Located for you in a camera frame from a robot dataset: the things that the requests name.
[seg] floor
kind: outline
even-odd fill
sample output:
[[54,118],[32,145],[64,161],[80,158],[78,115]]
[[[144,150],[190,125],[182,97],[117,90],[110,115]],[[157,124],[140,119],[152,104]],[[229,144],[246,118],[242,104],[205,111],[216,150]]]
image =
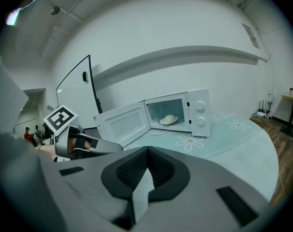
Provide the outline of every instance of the floor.
[[[279,174],[285,196],[288,196],[293,191],[293,138],[279,131],[281,127],[284,126],[280,122],[273,120],[270,125],[272,128],[278,129],[278,134],[276,130],[272,130],[270,127],[266,128],[266,132],[270,135],[271,139],[276,137],[275,140],[277,145],[275,141],[273,141],[273,143],[275,145],[279,161]],[[280,179],[278,178],[277,186],[270,203],[271,205],[277,204],[283,198],[284,194],[280,184]]]

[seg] microwave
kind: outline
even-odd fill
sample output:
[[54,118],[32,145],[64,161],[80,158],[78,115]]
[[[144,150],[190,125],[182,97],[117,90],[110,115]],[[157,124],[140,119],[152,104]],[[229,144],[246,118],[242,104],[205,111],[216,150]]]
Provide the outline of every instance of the microwave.
[[125,146],[149,129],[187,131],[210,136],[209,90],[160,96],[94,116],[102,139]]

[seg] flower pattern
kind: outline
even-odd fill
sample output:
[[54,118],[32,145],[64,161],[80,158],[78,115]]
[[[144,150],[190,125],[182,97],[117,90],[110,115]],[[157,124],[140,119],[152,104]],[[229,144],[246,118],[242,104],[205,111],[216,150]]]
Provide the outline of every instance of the flower pattern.
[[238,120],[233,120],[233,122],[228,122],[228,125],[230,125],[230,129],[235,130],[239,129],[240,131],[246,131],[246,128],[250,128],[249,125],[246,125],[246,121],[239,122]]
[[130,149],[132,149],[132,148],[136,148],[136,147],[140,147],[140,146],[138,145],[138,142],[137,142],[137,141],[134,141],[134,142],[132,142],[131,144],[128,144],[128,145],[125,147],[124,150],[130,150]]
[[200,141],[203,140],[203,138],[199,137],[193,137],[192,134],[188,134],[188,137],[185,135],[179,136],[180,141],[177,141],[175,143],[176,146],[183,146],[184,145],[184,150],[186,152],[190,152],[193,150],[193,146],[197,148],[204,148],[204,144]]

